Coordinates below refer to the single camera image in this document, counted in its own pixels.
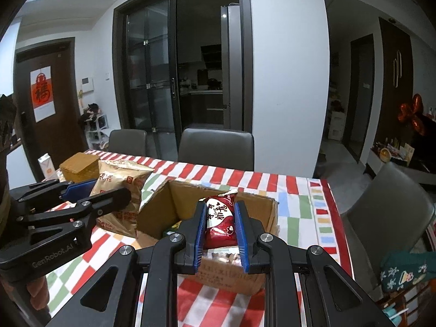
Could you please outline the person left hand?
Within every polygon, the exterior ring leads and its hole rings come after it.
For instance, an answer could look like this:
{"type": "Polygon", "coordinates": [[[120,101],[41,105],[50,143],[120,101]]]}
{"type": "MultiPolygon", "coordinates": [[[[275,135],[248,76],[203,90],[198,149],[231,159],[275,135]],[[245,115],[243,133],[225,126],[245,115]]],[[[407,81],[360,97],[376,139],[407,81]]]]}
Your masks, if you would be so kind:
{"type": "MultiPolygon", "coordinates": [[[[19,304],[14,294],[14,287],[5,280],[3,280],[1,283],[9,298],[14,303],[19,304]]],[[[27,283],[27,291],[29,293],[29,297],[23,297],[23,299],[30,303],[34,310],[40,311],[47,308],[50,301],[50,293],[47,279],[44,276],[27,283]]]]}

